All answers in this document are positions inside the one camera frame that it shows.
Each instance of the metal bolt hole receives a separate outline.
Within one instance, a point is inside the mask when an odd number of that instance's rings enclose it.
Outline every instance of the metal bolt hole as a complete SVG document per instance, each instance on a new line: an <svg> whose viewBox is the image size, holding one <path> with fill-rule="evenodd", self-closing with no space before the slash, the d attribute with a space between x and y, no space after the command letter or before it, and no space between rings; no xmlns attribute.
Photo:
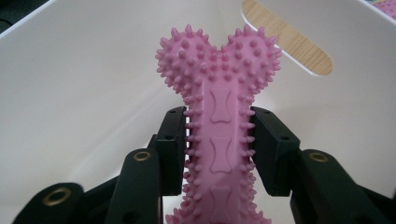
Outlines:
<svg viewBox="0 0 396 224"><path fill-rule="evenodd" d="M172 135L166 135L164 138L165 138L166 140L173 140L173 139L174 139L174 136L172 136Z"/></svg>
<svg viewBox="0 0 396 224"><path fill-rule="evenodd" d="M151 157L151 154L147 151L141 151L134 154L134 159L136 161L146 161Z"/></svg>
<svg viewBox="0 0 396 224"><path fill-rule="evenodd" d="M289 140L289 138L287 137L287 136L280 136L280 139L282 139L282 140L285 140L285 141L288 141Z"/></svg>
<svg viewBox="0 0 396 224"><path fill-rule="evenodd" d="M46 195L43 204L53 206L65 202L72 195L72 191L68 188L61 187Z"/></svg>
<svg viewBox="0 0 396 224"><path fill-rule="evenodd" d="M318 152L312 152L309 154L309 158L311 158L311 160L313 161L320 161L320 162L327 162L329 161L329 158L327 158L327 156L325 156L322 153L318 153Z"/></svg>

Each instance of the spiky rubber bone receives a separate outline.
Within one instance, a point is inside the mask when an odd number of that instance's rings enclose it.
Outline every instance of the spiky rubber bone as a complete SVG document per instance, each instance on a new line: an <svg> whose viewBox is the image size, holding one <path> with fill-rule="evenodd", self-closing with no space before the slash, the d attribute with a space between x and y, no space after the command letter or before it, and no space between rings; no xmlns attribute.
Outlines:
<svg viewBox="0 0 396 224"><path fill-rule="evenodd" d="M157 50L157 71L165 83L180 93L189 106L185 115L191 135L186 149L189 159L184 174L188 184L179 209L167 215L168 224L264 224L271 223L257 213L253 202L255 177L248 144L249 106L279 70L281 49L276 39L267 38L247 25L228 36L221 50L208 43L208 35L172 29Z"/></svg>

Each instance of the embossed pattern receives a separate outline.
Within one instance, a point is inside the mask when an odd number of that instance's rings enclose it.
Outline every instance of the embossed pattern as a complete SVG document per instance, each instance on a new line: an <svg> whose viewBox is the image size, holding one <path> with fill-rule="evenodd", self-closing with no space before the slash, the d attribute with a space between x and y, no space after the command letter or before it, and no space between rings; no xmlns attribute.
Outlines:
<svg viewBox="0 0 396 224"><path fill-rule="evenodd" d="M186 148L189 159L184 174L183 202L167 215L168 224L264 224L271 223L256 212L253 202L255 164L250 159L254 128L249 106L279 70L281 49L276 39L247 25L228 36L220 50L208 42L200 29L188 25L185 32L172 29L157 50L157 71L165 84L180 93L189 107L191 122Z"/></svg>

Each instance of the pink rubber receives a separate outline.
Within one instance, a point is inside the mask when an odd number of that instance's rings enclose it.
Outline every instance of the pink rubber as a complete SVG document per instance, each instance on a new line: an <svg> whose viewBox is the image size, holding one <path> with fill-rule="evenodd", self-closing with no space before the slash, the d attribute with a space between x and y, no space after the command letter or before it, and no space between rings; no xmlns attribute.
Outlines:
<svg viewBox="0 0 396 224"><path fill-rule="evenodd" d="M275 37L267 38L247 25L229 35L221 50L208 43L208 35L172 29L157 50L158 72L165 83L180 93L189 106L186 149L188 184L180 208L167 215L169 224L264 224L271 219L257 213L253 202L255 177L250 160L254 141L248 129L254 127L249 106L279 70L281 49Z"/></svg>
<svg viewBox="0 0 396 224"><path fill-rule="evenodd" d="M386 0L376 3L374 6L396 20L396 0Z"/></svg>

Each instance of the white surface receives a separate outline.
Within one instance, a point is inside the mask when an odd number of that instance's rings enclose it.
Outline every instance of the white surface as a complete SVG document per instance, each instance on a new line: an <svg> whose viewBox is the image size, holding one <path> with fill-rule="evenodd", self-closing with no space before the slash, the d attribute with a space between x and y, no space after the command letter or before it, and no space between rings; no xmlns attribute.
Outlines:
<svg viewBox="0 0 396 224"><path fill-rule="evenodd" d="M283 57L254 105L273 110L302 149L333 154L359 184L390 197L396 29L362 2L341 2L265 1L330 55L334 70L312 77ZM1 223L54 183L99 185L145 146L165 111L182 105L156 74L154 55L171 27L187 23L220 46L243 25L240 3L52 1L0 35ZM268 198L256 184L264 214L291 223L289 199ZM166 198L164 213L178 203Z"/></svg>

